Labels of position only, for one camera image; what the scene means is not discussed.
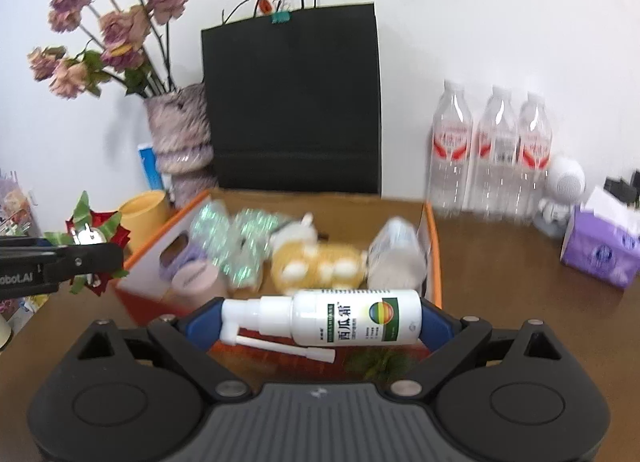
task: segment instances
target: white wall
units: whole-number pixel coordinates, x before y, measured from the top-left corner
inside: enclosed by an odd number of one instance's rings
[[[136,144],[148,141],[142,103],[115,85],[98,101],[60,100],[31,80],[36,45],[82,49],[79,31],[49,31],[50,0],[0,0],[0,167],[33,189],[45,229],[62,226],[87,189],[98,209],[145,188]],[[120,0],[133,3],[134,0]],[[191,0],[173,25],[174,74],[202,77],[200,29],[240,0]],[[322,4],[371,0],[320,0]],[[373,0],[380,35],[383,193],[421,198],[431,113],[450,77],[476,118],[494,83],[546,96],[554,150],[575,156],[591,186],[640,166],[640,0]],[[98,10],[108,7],[96,0]],[[95,27],[87,13],[85,18]]]

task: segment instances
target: black paper bag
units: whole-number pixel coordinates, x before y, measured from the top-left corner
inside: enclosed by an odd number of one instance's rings
[[[373,4],[309,8],[202,31],[220,186],[380,193]]]

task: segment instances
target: purple object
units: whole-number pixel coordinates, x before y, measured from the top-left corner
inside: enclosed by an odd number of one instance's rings
[[[560,261],[621,288],[640,269],[640,241],[626,229],[574,208]]]
[[[175,274],[184,267],[190,261],[195,261],[197,259],[207,259],[207,254],[202,250],[201,246],[197,243],[189,242],[187,246],[180,251],[178,256],[171,262],[171,264],[166,267],[160,264],[160,279],[166,281],[167,283],[171,283]]]

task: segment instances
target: white robot figurine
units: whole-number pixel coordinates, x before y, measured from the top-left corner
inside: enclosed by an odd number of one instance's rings
[[[551,159],[545,197],[540,200],[533,224],[551,238],[562,238],[571,211],[584,193],[585,178],[580,164],[566,156]]]

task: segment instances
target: flower vase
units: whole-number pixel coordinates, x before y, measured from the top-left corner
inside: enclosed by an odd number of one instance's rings
[[[184,207],[216,185],[207,168],[213,160],[204,83],[145,100],[156,153],[156,169],[172,176],[175,204]]]

